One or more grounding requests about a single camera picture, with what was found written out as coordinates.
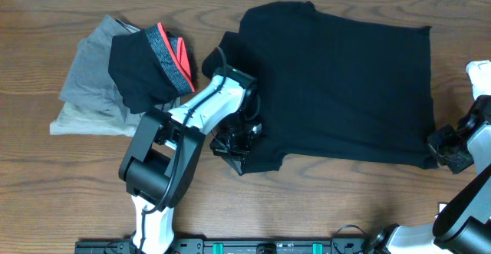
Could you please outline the black t-shirt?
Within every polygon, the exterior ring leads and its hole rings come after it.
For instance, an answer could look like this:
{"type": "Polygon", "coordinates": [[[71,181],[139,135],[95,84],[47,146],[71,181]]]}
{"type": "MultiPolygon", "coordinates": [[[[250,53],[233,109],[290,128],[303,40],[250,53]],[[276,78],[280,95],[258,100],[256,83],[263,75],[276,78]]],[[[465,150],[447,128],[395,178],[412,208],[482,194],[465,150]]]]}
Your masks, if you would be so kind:
{"type": "Polygon", "coordinates": [[[253,76],[262,125],[244,173],[278,170],[301,154],[433,169],[430,28],[355,21],[311,2],[250,8],[203,62],[253,76]]]}

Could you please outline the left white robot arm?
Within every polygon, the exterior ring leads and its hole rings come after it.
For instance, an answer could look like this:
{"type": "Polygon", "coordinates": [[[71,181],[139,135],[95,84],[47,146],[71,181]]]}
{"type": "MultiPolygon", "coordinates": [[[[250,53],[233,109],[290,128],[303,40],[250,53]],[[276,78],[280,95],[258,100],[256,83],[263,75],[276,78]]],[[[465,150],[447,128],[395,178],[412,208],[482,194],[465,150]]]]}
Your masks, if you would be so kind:
{"type": "Polygon", "coordinates": [[[206,136],[228,116],[243,112],[256,91],[254,77],[226,65],[187,103],[144,114],[118,170],[136,210],[130,253],[169,249],[174,208],[189,189],[206,136]]]}

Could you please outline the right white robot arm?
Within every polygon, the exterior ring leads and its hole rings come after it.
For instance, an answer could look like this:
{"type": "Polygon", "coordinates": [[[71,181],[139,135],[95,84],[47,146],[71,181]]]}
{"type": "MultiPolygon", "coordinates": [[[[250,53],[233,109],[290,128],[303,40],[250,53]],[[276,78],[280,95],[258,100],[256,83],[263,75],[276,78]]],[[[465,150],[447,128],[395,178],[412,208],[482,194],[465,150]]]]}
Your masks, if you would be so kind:
{"type": "Polygon", "coordinates": [[[456,124],[431,134],[427,146],[451,173],[473,168],[474,177],[443,200],[433,222],[388,226],[363,253],[490,252],[490,96],[478,96],[456,124]]]}

